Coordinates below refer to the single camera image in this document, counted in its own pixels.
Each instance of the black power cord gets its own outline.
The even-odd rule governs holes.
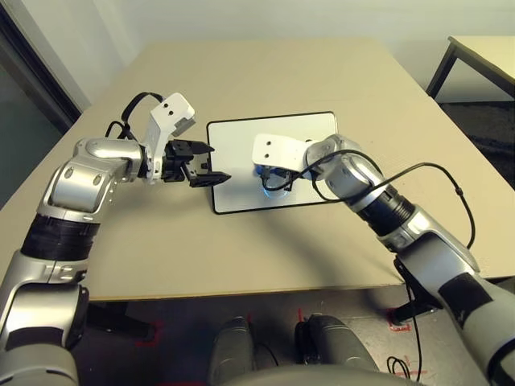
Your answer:
[[[388,368],[388,372],[390,374],[395,374],[395,366],[396,365],[401,366],[402,372],[404,373],[404,377],[407,380],[410,380],[411,379],[410,368],[408,368],[408,365],[406,364],[406,362],[403,361],[402,359],[396,358],[395,356],[389,356],[388,359],[386,360],[386,367]]]
[[[275,366],[279,365],[279,361],[277,360],[277,357],[275,356],[274,352],[267,344],[264,344],[262,342],[256,343],[256,348],[258,348],[258,347],[263,347],[265,350],[267,350],[270,353],[270,356],[272,357],[272,360],[274,361]]]
[[[359,155],[359,156],[363,157],[364,159],[366,159],[368,162],[370,162],[372,164],[372,166],[375,167],[377,169],[377,171],[379,171],[382,174],[381,169],[379,168],[379,166],[368,155],[366,155],[365,153],[362,153],[360,151],[357,151],[357,150],[349,150],[349,149],[347,149],[347,150],[338,150],[338,151],[335,151],[333,153],[330,153],[330,154],[327,154],[327,155],[323,156],[321,159],[319,159],[319,160],[313,162],[311,165],[307,166],[300,173],[295,174],[292,177],[290,177],[285,183],[283,183],[282,185],[279,185],[278,187],[268,187],[266,185],[267,179],[262,179],[262,186],[267,191],[280,191],[284,187],[291,186],[296,179],[300,179],[305,173],[310,171],[311,172],[311,185],[313,186],[313,189],[315,189],[317,194],[320,196],[320,198],[323,199],[324,201],[328,201],[330,203],[340,202],[340,201],[342,201],[342,199],[328,199],[327,197],[324,197],[322,195],[322,193],[320,192],[319,188],[316,185],[316,181],[315,181],[316,178],[315,178],[315,175],[313,173],[313,170],[318,165],[320,165],[321,163],[326,162],[328,159],[330,159],[330,158],[332,158],[332,157],[334,157],[336,155],[342,155],[342,154],[356,154],[356,155]],[[465,211],[467,212],[468,220],[470,222],[471,235],[470,235],[470,239],[469,239],[469,241],[467,243],[467,249],[470,249],[472,247],[472,245],[474,244],[474,240],[476,239],[476,222],[474,221],[474,216],[472,215],[472,211],[471,211],[470,207],[468,206],[467,200],[464,197],[463,189],[461,189],[461,187],[458,185],[458,183],[456,182],[456,180],[454,179],[452,174],[445,167],[443,167],[443,166],[441,166],[441,165],[439,165],[437,163],[433,163],[433,162],[420,162],[420,163],[417,163],[417,164],[415,164],[413,166],[410,166],[410,167],[406,168],[405,170],[397,173],[393,177],[390,177],[389,179],[386,179],[382,183],[378,183],[376,186],[370,187],[369,189],[367,189],[363,193],[360,193],[359,195],[356,195],[354,197],[348,197],[347,199],[355,200],[355,199],[359,199],[360,197],[365,197],[366,195],[368,195],[369,193],[375,191],[376,189],[380,189],[383,186],[388,185],[389,183],[393,182],[394,180],[399,179],[403,175],[406,175],[406,174],[410,173],[411,171],[413,171],[415,169],[418,169],[420,167],[423,167],[423,166],[433,167],[435,169],[438,169],[438,170],[442,171],[447,176],[447,178],[451,181],[453,187],[455,188],[455,193],[459,196],[459,199],[461,200],[461,203],[463,204],[463,206],[465,208]]]
[[[356,155],[359,155],[359,156],[363,157],[368,162],[370,162],[372,164],[372,166],[375,167],[377,169],[377,171],[379,171],[379,173],[382,174],[381,169],[379,168],[379,166],[367,154],[362,153],[362,152],[360,152],[358,150],[343,149],[343,150],[337,150],[337,151],[335,151],[333,153],[324,155],[322,158],[314,161],[311,165],[307,166],[304,170],[300,171],[299,173],[293,174],[291,177],[289,177],[289,179],[285,183],[279,185],[278,187],[268,187],[266,185],[266,180],[267,179],[262,179],[263,188],[266,191],[280,191],[280,190],[284,189],[285,187],[288,187],[288,186],[292,185],[294,181],[296,181],[297,179],[302,178],[302,176],[304,174],[306,174],[308,171],[312,171],[313,169],[315,169],[321,163],[324,163],[324,162],[328,161],[329,159],[333,158],[335,155],[343,155],[343,154],[356,154]]]
[[[115,125],[120,126],[120,129],[122,131],[118,134],[118,139],[132,139],[134,141],[138,141],[132,131],[130,131],[130,125],[129,125],[129,117],[130,114],[133,112],[134,108],[138,105],[138,103],[143,99],[144,97],[151,96],[158,100],[159,103],[163,102],[164,98],[163,96],[156,94],[155,92],[140,92],[137,96],[135,96],[132,101],[129,102],[127,107],[124,108],[121,116],[122,121],[112,121],[109,123],[109,126],[107,130],[105,131],[105,136],[108,137],[111,134],[111,130]]]
[[[265,188],[266,190],[269,190],[269,191],[279,191],[279,190],[283,189],[284,187],[287,187],[287,186],[291,187],[291,185],[293,184],[293,182],[296,179],[301,178],[302,175],[304,175],[305,173],[310,171],[311,172],[311,185],[313,186],[313,189],[316,191],[316,193],[319,195],[319,197],[321,199],[323,199],[324,201],[327,201],[327,202],[330,202],[330,203],[340,202],[340,201],[342,201],[342,199],[328,199],[327,197],[325,197],[320,192],[320,190],[319,190],[319,188],[318,188],[318,186],[316,184],[316,172],[314,172],[315,167],[317,167],[319,164],[321,164],[323,162],[326,162],[331,157],[339,155],[339,154],[356,154],[356,155],[359,155],[359,156],[363,157],[364,159],[366,159],[367,161],[369,161],[373,165],[373,167],[375,167],[381,173],[381,169],[379,168],[379,166],[368,155],[366,155],[364,153],[361,153],[360,151],[356,151],[356,150],[339,150],[339,151],[336,151],[334,153],[330,153],[330,154],[322,157],[321,159],[319,159],[316,162],[313,162],[311,165],[307,166],[303,171],[301,171],[300,173],[298,173],[296,175],[293,175],[283,185],[280,185],[278,187],[268,187],[266,185],[266,179],[262,179],[263,188]],[[455,188],[455,193],[459,196],[459,199],[461,200],[461,203],[463,204],[463,206],[465,208],[465,211],[467,212],[468,220],[470,222],[471,235],[470,235],[470,240],[467,243],[467,248],[470,249],[472,247],[472,245],[474,244],[474,240],[476,239],[476,222],[474,221],[474,216],[472,214],[472,211],[471,211],[470,207],[468,206],[467,200],[464,197],[463,190],[461,189],[459,184],[456,182],[456,180],[454,179],[452,174],[445,167],[443,167],[441,165],[438,165],[438,164],[433,163],[433,162],[420,162],[420,163],[417,163],[417,164],[415,164],[413,166],[410,166],[410,167],[406,168],[405,170],[397,173],[396,175],[390,177],[389,179],[386,179],[382,183],[379,183],[379,184],[377,184],[374,187],[370,187],[369,189],[367,189],[362,194],[357,195],[355,197],[351,197],[350,199],[359,199],[360,197],[365,197],[366,195],[368,195],[372,191],[375,191],[376,189],[380,189],[380,188],[384,187],[385,185],[388,185],[389,183],[393,182],[394,180],[399,179],[403,175],[406,175],[406,174],[410,173],[411,171],[416,170],[416,169],[418,169],[420,167],[424,167],[424,166],[433,167],[433,168],[435,168],[437,170],[442,171],[446,175],[446,177],[449,179],[449,181],[451,181],[453,187]],[[406,291],[408,293],[408,299],[409,299],[409,302],[411,304],[412,319],[413,319],[413,325],[414,325],[414,330],[415,330],[415,338],[417,339],[417,351],[418,351],[417,382],[419,382],[420,381],[420,376],[421,376],[421,373],[422,373],[422,345],[420,343],[420,334],[419,334],[419,331],[418,331],[418,324],[417,324],[417,318],[416,318],[416,310],[415,310],[414,303],[413,303],[413,297],[412,297],[412,294],[411,294],[411,288],[410,288],[408,283],[406,283]],[[394,356],[390,356],[386,360],[386,366],[387,366],[388,371],[390,373],[393,373],[393,374],[395,373],[395,368],[396,368],[397,365],[401,367],[402,372],[404,374],[404,377],[407,378],[407,379],[410,379],[411,378],[411,376],[410,376],[410,369],[408,368],[406,362],[404,362],[402,359],[396,358]]]

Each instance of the red tape mark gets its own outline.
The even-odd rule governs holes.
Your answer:
[[[392,314],[392,311],[395,310],[394,308],[389,308],[388,310],[386,310],[386,315],[387,315],[387,320],[388,320],[388,328],[390,331],[392,332],[406,332],[406,331],[411,331],[411,324],[409,323],[406,323],[406,324],[403,324],[402,326],[396,326],[395,324],[392,323],[392,318],[391,318],[391,314]]]
[[[150,322],[150,324],[155,329],[154,338],[150,341],[138,340],[136,347],[156,347],[159,344],[163,336],[164,322],[162,320],[156,320],[155,322]]]

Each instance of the beige tabletop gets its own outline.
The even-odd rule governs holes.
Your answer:
[[[515,83],[515,36],[449,36],[449,40]]]
[[[477,222],[472,251],[486,277],[515,274],[515,194],[481,153],[371,39],[157,43],[148,47],[61,139],[0,212],[0,274],[19,248],[51,173],[83,137],[102,136],[141,91],[182,92],[206,140],[210,121],[331,110],[340,133],[391,175],[438,162],[462,185]],[[155,102],[131,117],[142,137]],[[436,170],[395,186],[464,243],[465,211]],[[393,255],[343,204],[218,216],[210,191],[141,182],[118,189],[90,255],[92,299],[172,298],[401,282]]]

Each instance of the table leg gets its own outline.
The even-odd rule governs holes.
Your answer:
[[[456,61],[455,52],[455,45],[452,43],[449,44],[449,47],[447,48],[447,51],[445,51],[445,55],[443,56],[440,65],[438,66],[435,74],[433,75],[433,79],[431,79],[429,86],[427,86],[427,95],[429,95],[433,99],[436,97],[436,94],[438,94],[438,92],[442,88],[443,82],[447,78],[447,75],[449,75],[449,71],[451,70],[452,66]]]
[[[90,303],[88,305],[88,326],[131,338],[152,340],[155,328],[149,323],[125,315],[126,309],[127,302],[107,303],[106,307]]]

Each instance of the black border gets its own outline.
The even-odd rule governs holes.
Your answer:
[[[43,88],[50,94],[51,98],[68,119],[72,123],[79,119],[80,110],[75,106],[72,99],[63,90],[50,71],[48,71],[43,61],[27,39],[25,39],[25,36],[23,36],[2,4],[0,4],[0,33],[5,36],[7,42],[13,47],[20,59],[39,80]]]
[[[286,114],[286,115],[271,115],[271,116],[268,116],[268,117],[238,118],[238,119],[225,119],[225,120],[219,120],[219,121],[210,121],[206,125],[206,135],[208,137],[208,144],[209,144],[209,125],[211,125],[212,123],[255,121],[255,120],[258,120],[258,119],[271,119],[271,118],[284,118],[284,117],[301,117],[301,116],[304,116],[304,115],[317,115],[317,114],[327,114],[327,113],[332,114],[332,116],[336,119],[336,114],[334,113],[334,111],[328,110],[328,111],[317,111],[317,112],[314,112],[314,113],[297,113],[297,114]],[[211,164],[211,154],[208,155],[208,162],[209,162],[209,166],[211,167],[211,165],[212,165]],[[248,211],[268,211],[270,209],[282,209],[284,207],[308,207],[308,206],[311,206],[311,205],[323,205],[323,204],[326,204],[326,203],[331,203],[331,202],[328,202],[328,201],[322,201],[320,203],[296,203],[294,205],[282,205],[282,206],[279,206],[279,207],[259,207],[259,208],[256,208],[256,209],[245,209],[244,211],[225,211],[223,213],[219,213],[218,211],[216,211],[216,208],[215,208],[215,192],[214,192],[213,189],[214,189],[214,187],[211,187],[212,211],[214,211],[219,216],[231,215],[233,213],[245,213],[245,212],[248,212]]]

